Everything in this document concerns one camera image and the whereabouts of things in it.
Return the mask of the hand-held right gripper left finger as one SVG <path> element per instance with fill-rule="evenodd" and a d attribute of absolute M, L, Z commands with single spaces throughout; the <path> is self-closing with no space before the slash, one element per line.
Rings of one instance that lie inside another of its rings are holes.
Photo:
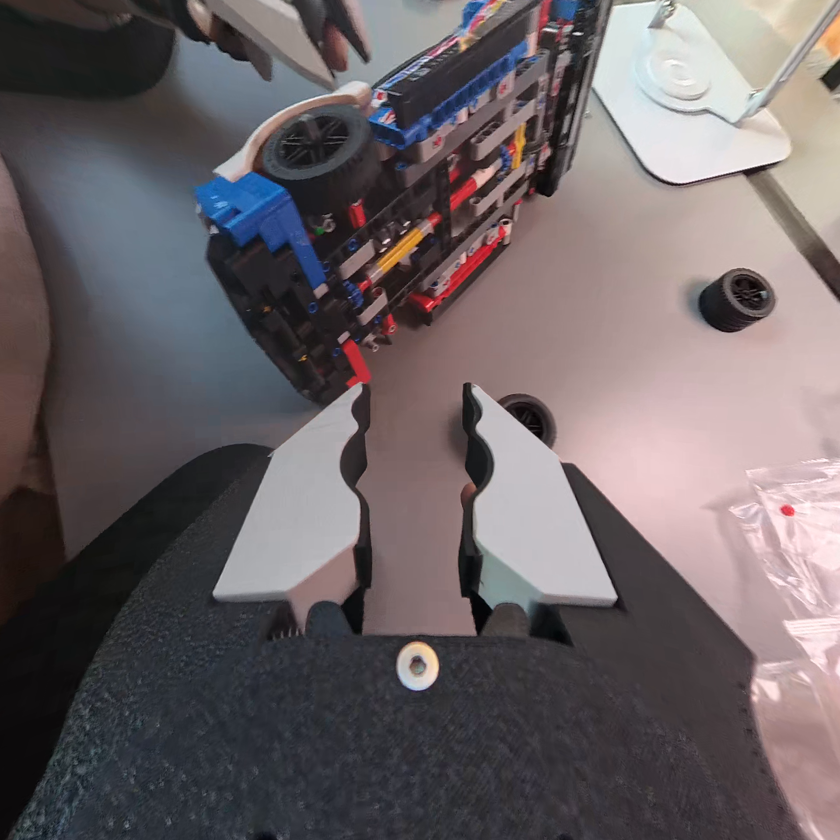
<path fill-rule="evenodd" d="M 269 456 L 213 589 L 217 602 L 344 603 L 372 578 L 371 390 L 355 384 Z"/>

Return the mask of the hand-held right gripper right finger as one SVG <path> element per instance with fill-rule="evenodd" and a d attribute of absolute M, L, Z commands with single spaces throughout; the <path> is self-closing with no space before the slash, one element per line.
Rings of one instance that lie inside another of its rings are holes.
<path fill-rule="evenodd" d="M 458 575 L 489 608 L 611 608 L 618 594 L 559 457 L 473 383 L 463 386 L 465 469 Z"/>

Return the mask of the person's beige trousers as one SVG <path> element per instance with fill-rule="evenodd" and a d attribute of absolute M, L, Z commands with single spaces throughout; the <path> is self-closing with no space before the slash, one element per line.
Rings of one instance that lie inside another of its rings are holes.
<path fill-rule="evenodd" d="M 46 286 L 1 162 L 1 624 L 66 560 L 43 397 L 51 352 Z"/>

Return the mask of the brick-built toy race car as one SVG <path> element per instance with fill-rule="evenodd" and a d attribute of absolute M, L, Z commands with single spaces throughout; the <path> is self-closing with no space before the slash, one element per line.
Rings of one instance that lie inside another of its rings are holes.
<path fill-rule="evenodd" d="M 571 168 L 614 2 L 467 2 L 453 30 L 376 83 L 349 82 L 264 121 L 195 189 L 206 261 L 252 340 L 327 406 L 371 373 L 406 306 L 434 321 L 510 241 L 524 201 Z M 342 211 L 303 215 L 256 170 L 292 118 L 367 117 L 381 175 Z"/>

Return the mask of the black toy car wheel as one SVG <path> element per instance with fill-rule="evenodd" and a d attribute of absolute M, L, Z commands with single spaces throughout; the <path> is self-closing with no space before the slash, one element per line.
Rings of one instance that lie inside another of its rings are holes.
<path fill-rule="evenodd" d="M 768 318 L 776 302 L 774 289 L 761 274 L 736 268 L 706 285 L 697 306 L 708 326 L 723 333 L 737 333 Z"/>
<path fill-rule="evenodd" d="M 320 106 L 280 126 L 257 155 L 258 173 L 282 186 L 303 215 L 336 214 L 376 186 L 382 163 L 367 117 Z"/>
<path fill-rule="evenodd" d="M 514 393 L 504 395 L 498 403 L 547 447 L 554 447 L 557 423 L 553 413 L 540 399 L 526 393 Z"/>

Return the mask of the grey desk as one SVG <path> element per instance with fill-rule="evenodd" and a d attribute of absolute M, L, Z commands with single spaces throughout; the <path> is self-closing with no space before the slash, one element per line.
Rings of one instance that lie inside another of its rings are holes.
<path fill-rule="evenodd" d="M 67 556 L 182 465 L 276 447 L 313 414 L 204 260 L 193 188 L 319 89 L 183 40 L 121 101 L 2 94 L 2 156 L 53 323 L 45 424 Z M 456 555 L 461 389 L 537 396 L 578 466 L 761 658 L 786 604 L 730 533 L 746 471 L 838 449 L 838 301 L 751 182 L 650 178 L 591 100 L 569 174 L 429 328 L 366 354 L 373 586 L 364 629 L 469 634 Z"/>

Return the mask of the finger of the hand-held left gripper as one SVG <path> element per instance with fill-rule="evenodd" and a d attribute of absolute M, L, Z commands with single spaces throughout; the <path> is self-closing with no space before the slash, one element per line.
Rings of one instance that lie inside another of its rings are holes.
<path fill-rule="evenodd" d="M 322 57 L 322 32 L 330 21 L 340 31 L 363 63 L 371 61 L 371 44 L 364 27 L 361 9 L 354 1 L 293 1 L 303 27 Z"/>
<path fill-rule="evenodd" d="M 263 80 L 273 77 L 276 62 L 300 77 L 333 91 L 333 71 L 322 56 L 327 4 L 321 1 L 203 1 L 196 4 L 196 23 L 206 36 L 232 29 L 247 62 Z"/>

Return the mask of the clear plastic bag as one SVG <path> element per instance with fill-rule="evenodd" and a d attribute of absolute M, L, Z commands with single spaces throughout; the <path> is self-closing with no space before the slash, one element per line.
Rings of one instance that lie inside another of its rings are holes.
<path fill-rule="evenodd" d="M 839 463 L 748 472 L 754 501 L 732 507 L 766 579 L 792 613 L 799 654 L 756 666 L 764 750 L 805 838 L 839 838 Z"/>

